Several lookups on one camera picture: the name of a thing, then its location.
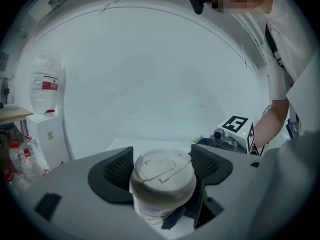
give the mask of water bottle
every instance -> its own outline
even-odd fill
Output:
[[[22,175],[23,169],[21,166],[20,155],[19,155],[19,140],[17,138],[14,138],[11,140],[11,145],[10,145],[10,149],[9,149],[9,157],[10,157],[10,160],[13,163],[14,168],[16,169],[17,173]]]
[[[59,70],[61,70],[61,58],[54,51],[44,51],[34,59],[30,101],[35,114],[45,114],[55,109]]]
[[[30,184],[23,177],[16,173],[10,173],[7,169],[4,171],[4,178],[12,194],[15,196],[25,192],[30,187]]]
[[[30,153],[27,148],[25,148],[23,152],[24,157],[21,159],[23,174],[29,181],[35,183],[42,177],[42,169],[38,165],[34,153]]]

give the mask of white plastic lid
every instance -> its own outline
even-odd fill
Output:
[[[195,171],[191,157],[180,150],[147,151],[139,156],[134,170],[134,181],[143,185],[143,190],[155,197],[190,198],[195,190]]]

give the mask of wooden table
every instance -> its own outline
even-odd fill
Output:
[[[20,127],[23,136],[27,135],[27,121],[26,117],[33,115],[34,113],[29,110],[19,107],[17,109],[0,109],[0,125],[13,123],[20,121]]]

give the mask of white t-shirt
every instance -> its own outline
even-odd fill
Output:
[[[297,81],[311,60],[319,41],[293,0],[273,0],[272,10],[265,16],[286,70],[279,66],[265,39],[263,54],[268,67],[270,96],[272,100],[285,100],[292,83]]]

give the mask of person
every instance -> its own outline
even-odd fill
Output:
[[[293,0],[212,0],[212,8],[230,14],[253,9],[264,11],[266,31],[263,54],[272,102],[269,111],[254,127],[254,146],[259,149],[281,131],[290,107],[286,93],[303,73],[319,41]],[[295,122],[296,118],[290,107],[290,122]]]

